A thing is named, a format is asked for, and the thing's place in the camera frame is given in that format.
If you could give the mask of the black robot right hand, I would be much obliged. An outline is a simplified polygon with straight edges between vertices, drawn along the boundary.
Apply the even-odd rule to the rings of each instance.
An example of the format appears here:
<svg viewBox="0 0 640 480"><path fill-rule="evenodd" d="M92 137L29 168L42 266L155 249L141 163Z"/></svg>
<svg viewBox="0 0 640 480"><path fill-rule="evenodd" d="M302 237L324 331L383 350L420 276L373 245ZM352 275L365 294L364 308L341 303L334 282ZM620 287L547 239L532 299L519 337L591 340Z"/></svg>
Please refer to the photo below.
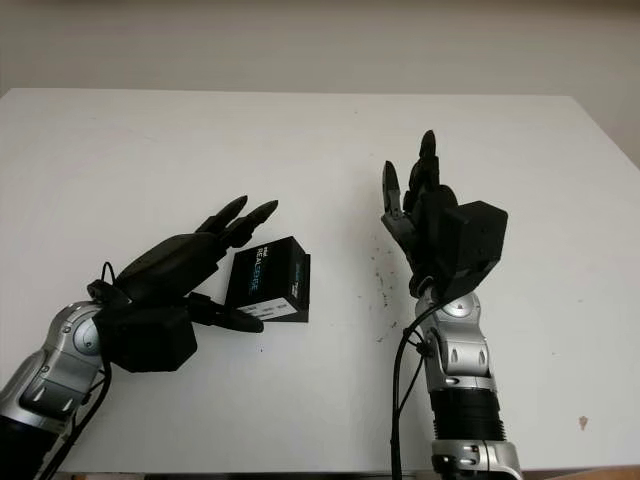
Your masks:
<svg viewBox="0 0 640 480"><path fill-rule="evenodd" d="M436 266L439 217L444 209L457 204L453 190L440 182L432 130L422 137L406 192L401 191L393 163L384 164L382 197L381 221L406 256L412 272L409 292L418 298L440 276Z"/></svg>

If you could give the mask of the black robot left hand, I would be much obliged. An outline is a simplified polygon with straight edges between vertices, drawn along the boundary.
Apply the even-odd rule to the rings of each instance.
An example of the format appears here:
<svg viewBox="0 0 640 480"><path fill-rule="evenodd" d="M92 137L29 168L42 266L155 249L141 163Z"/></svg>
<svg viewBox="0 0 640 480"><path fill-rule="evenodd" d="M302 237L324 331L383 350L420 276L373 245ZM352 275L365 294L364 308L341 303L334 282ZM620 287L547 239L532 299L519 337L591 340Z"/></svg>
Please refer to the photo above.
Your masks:
<svg viewBox="0 0 640 480"><path fill-rule="evenodd" d="M261 333L261 320L194 291L218 270L219 261L229 249L249 242L255 229L278 206L276 200L271 200L242 216L247 200L247 196L240 196L209 216L195 231L163 240L131 262L112 282L93 281L87 286L90 297L105 310L164 311L181 307L194 323Z"/></svg>

